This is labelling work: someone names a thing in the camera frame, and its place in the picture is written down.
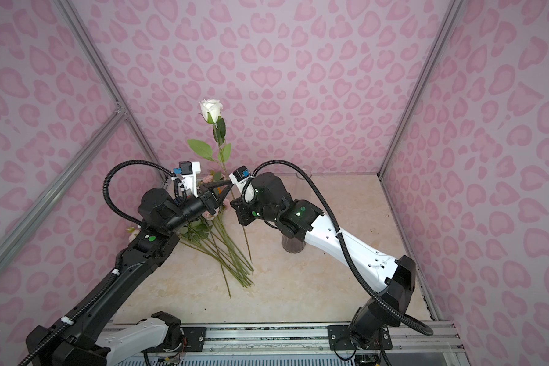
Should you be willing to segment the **pink rose spray stem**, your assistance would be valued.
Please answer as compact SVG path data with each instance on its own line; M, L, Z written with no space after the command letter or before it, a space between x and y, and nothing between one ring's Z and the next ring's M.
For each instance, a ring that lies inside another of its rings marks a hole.
M251 279L253 265L227 232L224 212L212 217L205 213L201 219L179 229L178 234L187 247L211 257L219 264L229 296L231 290L227 274L243 288L251 288L254 285Z

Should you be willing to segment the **white rose stem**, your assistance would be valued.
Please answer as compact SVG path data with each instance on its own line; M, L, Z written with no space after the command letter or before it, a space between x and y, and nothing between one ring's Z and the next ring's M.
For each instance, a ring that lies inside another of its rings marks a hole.
M189 139L187 143L192 151L199 157L214 162L219 165L218 173L227 173L226 163L230 158L231 145L226 143L226 126L225 121L221 116L223 108L222 103L216 99L203 99L199 102L201 115L204 121L212 126L213 138L217 144L217 149L213 150L207 143L202 140ZM222 254L225 252L220 249L214 242L213 233L206 235L206 239L193 239L196 242L197 250L214 259L221 265L226 263Z

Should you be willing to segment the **purple ribbed glass vase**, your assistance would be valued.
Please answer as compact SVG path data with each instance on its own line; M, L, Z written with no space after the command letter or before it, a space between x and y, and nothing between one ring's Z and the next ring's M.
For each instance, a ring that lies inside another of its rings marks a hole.
M305 230L299 230L295 234L282 234L282 248L291 254L297 254L304 250L306 243L304 242L306 235Z

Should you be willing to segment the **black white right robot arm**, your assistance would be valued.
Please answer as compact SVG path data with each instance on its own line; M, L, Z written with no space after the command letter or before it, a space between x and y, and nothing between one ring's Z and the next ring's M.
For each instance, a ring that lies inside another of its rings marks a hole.
M262 172L274 165L293 169L320 203L294 198L277 175ZM405 326L421 335L433 336L428 324L407 314L416 289L416 262L409 256L395 258L385 254L341 228L327 200L303 169L285 160L270 160L254 172L239 167L230 174L230 181L240 193L231 203L240 225L263 221L289 239L324 251L346 265L369 295L367 303L358 308L350 321L347 335L337 340L333 350L349 344L353 351L374 347L384 355L389 327Z

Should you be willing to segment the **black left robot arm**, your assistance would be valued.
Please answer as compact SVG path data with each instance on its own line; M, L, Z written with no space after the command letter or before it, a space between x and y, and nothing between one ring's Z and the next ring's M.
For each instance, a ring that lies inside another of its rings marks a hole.
M139 218L120 210L109 192L112 178L129 166L149 166L168 175L174 195L153 188L141 198ZM197 162L181 162L168 169L145 160L128 160L106 175L102 193L105 203L119 217L140 228L126 248L115 257L112 270L73 309L51 327L37 326L26 338L27 356L22 365L116 365L139 352L160 347L183 350L181 321L164 312L113 335L103 335L108 321L126 299L161 267L180 241L178 231L215 214L234 186L229 179L198 186Z

